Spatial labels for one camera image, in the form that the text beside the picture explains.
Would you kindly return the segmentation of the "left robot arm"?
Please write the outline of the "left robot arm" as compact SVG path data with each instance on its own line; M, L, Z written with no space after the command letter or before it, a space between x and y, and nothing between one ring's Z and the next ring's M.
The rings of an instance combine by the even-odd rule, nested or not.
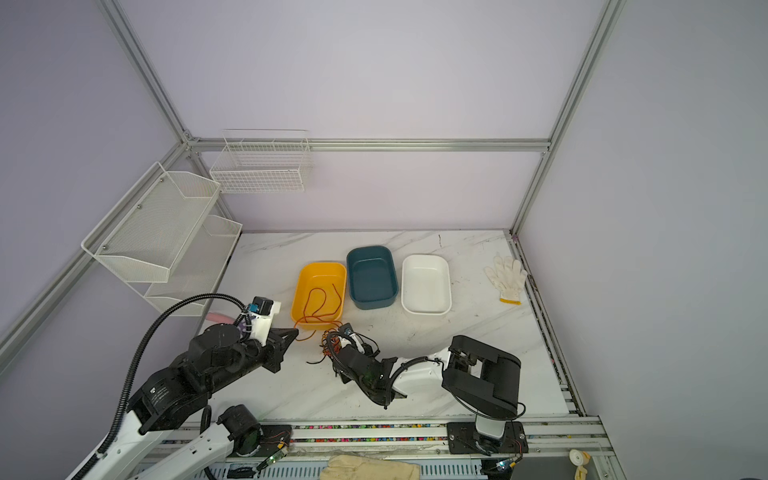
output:
M176 311L201 300L223 300L235 305L231 323L217 323L190 340L186 352L134 385L149 341ZM288 452L289 426L264 428L249 409L238 404L218 417L209 404L213 394L249 373L264 368L279 372L296 328L275 328L273 317L280 306L264 297L250 304L222 293L202 293L166 309L149 327L129 366L110 429L90 456L71 473L73 479L128 479L134 468L157 445L195 413L201 413L201 430L187 446L142 472L145 479L183 479L209 473L212 464L230 455L259 455L260 474Z

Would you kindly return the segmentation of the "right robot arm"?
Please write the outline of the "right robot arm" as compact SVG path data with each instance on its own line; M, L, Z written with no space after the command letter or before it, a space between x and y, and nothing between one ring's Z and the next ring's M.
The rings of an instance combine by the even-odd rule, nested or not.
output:
M378 344L349 324L327 331L321 345L341 381L384 409L424 389L446 391L474 416L446 425L450 453L520 458L529 452L519 421L526 406L519 399L521 360L515 355L456 335L433 354L380 359Z

